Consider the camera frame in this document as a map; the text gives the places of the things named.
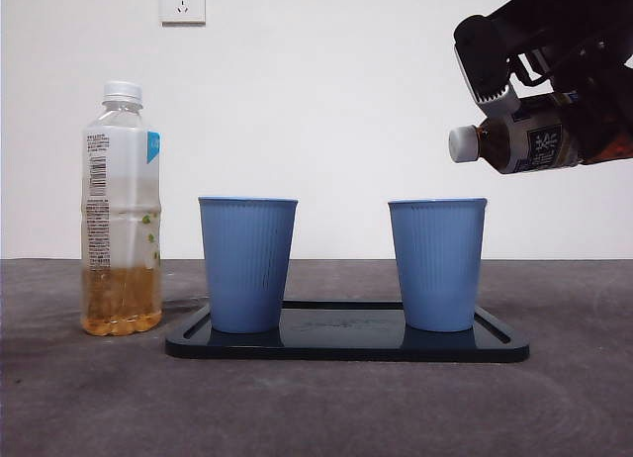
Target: robotic arm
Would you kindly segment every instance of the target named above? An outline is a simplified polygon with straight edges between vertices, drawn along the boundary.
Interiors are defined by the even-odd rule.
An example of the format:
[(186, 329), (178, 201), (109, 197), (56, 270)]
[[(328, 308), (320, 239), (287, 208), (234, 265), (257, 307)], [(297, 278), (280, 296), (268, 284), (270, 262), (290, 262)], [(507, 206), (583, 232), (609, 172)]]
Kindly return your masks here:
[(555, 91), (579, 95), (580, 107), (561, 114), (582, 126), (576, 135), (586, 158), (604, 150), (612, 138), (605, 130), (615, 124), (633, 133), (633, 69), (625, 65), (633, 54), (633, 0), (511, 0), (467, 18), (454, 38), (466, 83), (487, 116), (520, 107), (514, 73), (525, 86), (550, 80)]

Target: white wall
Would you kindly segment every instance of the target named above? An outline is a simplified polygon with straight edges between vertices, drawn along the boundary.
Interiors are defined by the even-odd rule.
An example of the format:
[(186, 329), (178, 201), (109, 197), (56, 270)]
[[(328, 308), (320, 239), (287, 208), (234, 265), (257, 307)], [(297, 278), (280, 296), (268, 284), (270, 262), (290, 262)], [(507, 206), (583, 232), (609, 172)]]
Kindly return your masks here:
[(296, 258), (393, 257), (386, 202), (454, 196), (490, 199), (487, 258), (633, 257), (631, 161), (451, 162), (483, 118), (453, 30), (505, 1), (208, 0), (206, 27), (163, 28), (159, 0), (2, 0), (3, 257), (78, 257), (108, 79), (142, 84), (163, 136), (163, 257), (202, 257), (202, 194), (300, 199)]

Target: blue label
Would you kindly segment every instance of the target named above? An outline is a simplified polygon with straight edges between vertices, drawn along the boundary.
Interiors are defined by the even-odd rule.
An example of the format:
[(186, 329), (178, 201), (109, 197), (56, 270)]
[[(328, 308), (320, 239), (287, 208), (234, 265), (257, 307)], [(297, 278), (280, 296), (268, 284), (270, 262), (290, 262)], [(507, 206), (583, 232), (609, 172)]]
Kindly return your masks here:
[(160, 152), (160, 134), (147, 132), (147, 163), (151, 162)]

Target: barcode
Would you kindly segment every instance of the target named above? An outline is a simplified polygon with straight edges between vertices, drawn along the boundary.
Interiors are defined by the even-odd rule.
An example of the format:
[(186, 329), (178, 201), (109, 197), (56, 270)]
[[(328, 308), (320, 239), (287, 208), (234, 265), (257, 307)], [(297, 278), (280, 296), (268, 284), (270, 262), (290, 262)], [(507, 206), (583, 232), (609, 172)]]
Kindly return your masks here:
[(90, 157), (90, 196), (106, 195), (106, 157)]

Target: bottle label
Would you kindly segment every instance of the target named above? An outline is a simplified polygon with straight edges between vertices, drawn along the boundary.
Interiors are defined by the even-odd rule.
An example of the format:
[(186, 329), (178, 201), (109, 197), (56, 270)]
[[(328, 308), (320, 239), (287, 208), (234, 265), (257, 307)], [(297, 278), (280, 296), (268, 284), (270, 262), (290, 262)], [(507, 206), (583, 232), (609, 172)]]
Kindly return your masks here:
[(551, 168), (556, 161), (563, 144), (563, 125), (547, 126), (527, 132), (527, 158), (516, 162), (514, 172)]
[(561, 93), (521, 100), (520, 109), (505, 118), (510, 162), (502, 173), (571, 167), (580, 162), (577, 143), (563, 127), (557, 109), (572, 102)]
[(84, 267), (159, 265), (160, 134), (101, 126), (85, 133)]
[(160, 152), (160, 134), (147, 132), (147, 163), (151, 162)]

